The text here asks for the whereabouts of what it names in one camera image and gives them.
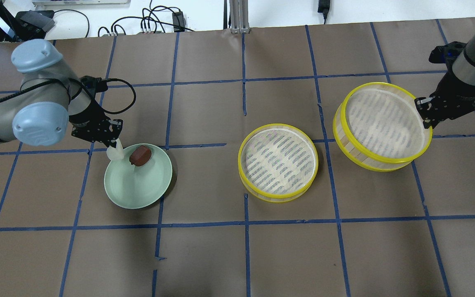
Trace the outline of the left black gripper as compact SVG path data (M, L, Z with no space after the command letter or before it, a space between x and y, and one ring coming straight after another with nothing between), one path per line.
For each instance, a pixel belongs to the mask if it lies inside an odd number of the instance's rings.
M71 136L116 149L123 124L123 120L108 117L99 105L89 105L83 111L71 115Z

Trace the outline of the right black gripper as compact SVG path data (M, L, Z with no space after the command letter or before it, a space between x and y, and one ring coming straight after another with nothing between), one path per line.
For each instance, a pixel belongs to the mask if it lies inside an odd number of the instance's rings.
M475 86L460 81L454 73L446 73L430 96L418 97L414 103L424 129L434 129L440 122L475 111Z

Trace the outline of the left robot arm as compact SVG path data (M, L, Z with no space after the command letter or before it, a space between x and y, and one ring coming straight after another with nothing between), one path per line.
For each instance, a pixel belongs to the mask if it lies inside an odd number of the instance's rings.
M52 146L71 135L107 147L110 160L124 157L119 140L123 121L113 120L96 94L107 80L81 78L47 40L30 40L16 47L11 62L24 75L19 92L0 98L0 144L19 140L30 146Z

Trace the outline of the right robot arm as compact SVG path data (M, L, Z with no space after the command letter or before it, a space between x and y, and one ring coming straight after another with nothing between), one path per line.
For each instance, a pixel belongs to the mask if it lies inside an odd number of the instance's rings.
M424 128L474 112L475 35L467 43L454 41L435 47L428 60L445 64L447 72L432 94L414 101Z

